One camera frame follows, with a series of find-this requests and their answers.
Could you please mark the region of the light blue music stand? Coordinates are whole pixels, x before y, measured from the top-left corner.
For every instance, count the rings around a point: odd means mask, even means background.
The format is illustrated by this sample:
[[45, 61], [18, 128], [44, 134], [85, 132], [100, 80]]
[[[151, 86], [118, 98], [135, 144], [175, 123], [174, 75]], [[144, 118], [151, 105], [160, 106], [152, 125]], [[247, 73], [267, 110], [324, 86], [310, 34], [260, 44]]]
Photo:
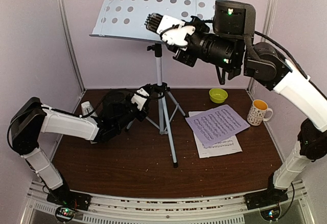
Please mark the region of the light blue music stand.
[[166, 83], [162, 80], [162, 44], [169, 47], [186, 47], [183, 40], [187, 35], [194, 33], [196, 28], [209, 31], [206, 21], [193, 16], [191, 23], [175, 19], [167, 15], [150, 14], [144, 25], [141, 25], [141, 13], [148, 10], [148, 5], [140, 0], [107, 0], [103, 3], [97, 23], [93, 29], [94, 37], [125, 38], [150, 41], [146, 30], [156, 34], [157, 38], [147, 49], [154, 51], [156, 59], [157, 82], [146, 84], [136, 91], [120, 89], [106, 94], [99, 105], [102, 106], [100, 115], [91, 117], [99, 125], [95, 142], [107, 142], [119, 135], [122, 129], [129, 130], [134, 120], [143, 121], [149, 112], [149, 102], [157, 100], [159, 109], [159, 123], [155, 126], [161, 134], [167, 134], [174, 167], [178, 167], [177, 156], [170, 121], [173, 118], [168, 112], [166, 96], [175, 104], [183, 116], [185, 112], [180, 107]]

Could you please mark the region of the purple sheet music page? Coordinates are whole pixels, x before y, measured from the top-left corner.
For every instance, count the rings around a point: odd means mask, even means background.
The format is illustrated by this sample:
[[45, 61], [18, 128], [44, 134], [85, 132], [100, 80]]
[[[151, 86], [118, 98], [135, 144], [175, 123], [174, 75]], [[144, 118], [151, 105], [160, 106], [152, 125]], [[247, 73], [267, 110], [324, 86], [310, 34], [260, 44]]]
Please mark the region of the purple sheet music page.
[[186, 121], [204, 148], [221, 143], [250, 127], [227, 104], [189, 116]]

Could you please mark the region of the white sheet music page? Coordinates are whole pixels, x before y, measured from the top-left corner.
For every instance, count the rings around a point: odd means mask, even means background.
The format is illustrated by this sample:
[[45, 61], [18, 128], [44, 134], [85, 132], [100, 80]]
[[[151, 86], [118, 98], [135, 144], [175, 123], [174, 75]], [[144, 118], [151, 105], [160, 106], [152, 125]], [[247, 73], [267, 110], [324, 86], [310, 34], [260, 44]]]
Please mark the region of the white sheet music page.
[[209, 158], [210, 156], [233, 154], [242, 151], [236, 135], [208, 148], [204, 148], [197, 136], [195, 134], [194, 136], [200, 158]]

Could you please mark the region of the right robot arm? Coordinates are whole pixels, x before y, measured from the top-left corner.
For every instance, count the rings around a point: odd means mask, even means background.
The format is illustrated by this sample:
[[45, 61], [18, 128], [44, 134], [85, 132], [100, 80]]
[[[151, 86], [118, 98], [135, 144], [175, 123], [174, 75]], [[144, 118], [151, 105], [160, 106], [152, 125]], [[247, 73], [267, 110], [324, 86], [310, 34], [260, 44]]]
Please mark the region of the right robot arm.
[[326, 96], [279, 43], [270, 37], [253, 43], [257, 35], [255, 18], [251, 4], [217, 0], [211, 20], [193, 16], [184, 21], [151, 13], [145, 26], [160, 36], [175, 53], [175, 60], [188, 66], [194, 66], [198, 59], [213, 64], [220, 84], [240, 74], [252, 77], [306, 116], [292, 153], [271, 174], [268, 188], [245, 196], [249, 203], [258, 199], [270, 205], [286, 195], [292, 181], [310, 161], [326, 155]]

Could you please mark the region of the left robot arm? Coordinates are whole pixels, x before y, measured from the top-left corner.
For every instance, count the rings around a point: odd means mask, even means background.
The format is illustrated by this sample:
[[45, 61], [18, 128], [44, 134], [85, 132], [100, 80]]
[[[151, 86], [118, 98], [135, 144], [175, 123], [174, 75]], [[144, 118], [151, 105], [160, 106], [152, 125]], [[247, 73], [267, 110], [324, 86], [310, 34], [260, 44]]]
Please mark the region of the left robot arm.
[[12, 118], [7, 130], [7, 142], [43, 180], [50, 194], [63, 206], [74, 201], [64, 177], [40, 148], [40, 133], [56, 133], [103, 143], [116, 137], [134, 119], [142, 121], [148, 114], [153, 91], [141, 87], [133, 91], [118, 89], [108, 92], [95, 108], [84, 107], [82, 115], [73, 115], [41, 103], [32, 97]]

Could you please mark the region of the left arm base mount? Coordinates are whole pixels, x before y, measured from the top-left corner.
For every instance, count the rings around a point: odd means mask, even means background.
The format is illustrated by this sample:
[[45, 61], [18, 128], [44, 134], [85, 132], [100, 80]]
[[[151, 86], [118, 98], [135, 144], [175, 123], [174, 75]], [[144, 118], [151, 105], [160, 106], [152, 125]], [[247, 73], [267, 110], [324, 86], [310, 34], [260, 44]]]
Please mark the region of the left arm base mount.
[[72, 191], [68, 199], [60, 201], [49, 193], [46, 200], [71, 209], [87, 211], [91, 202], [91, 195]]

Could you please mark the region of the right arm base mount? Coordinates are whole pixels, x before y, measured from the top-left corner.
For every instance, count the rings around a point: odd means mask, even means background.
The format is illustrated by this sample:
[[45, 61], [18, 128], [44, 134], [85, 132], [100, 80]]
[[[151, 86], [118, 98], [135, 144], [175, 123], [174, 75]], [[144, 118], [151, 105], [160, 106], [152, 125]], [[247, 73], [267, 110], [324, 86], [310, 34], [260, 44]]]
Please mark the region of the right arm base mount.
[[263, 208], [271, 205], [279, 204], [280, 202], [287, 201], [288, 195], [286, 193], [279, 195], [269, 195], [264, 191], [248, 193], [244, 195], [247, 210]]

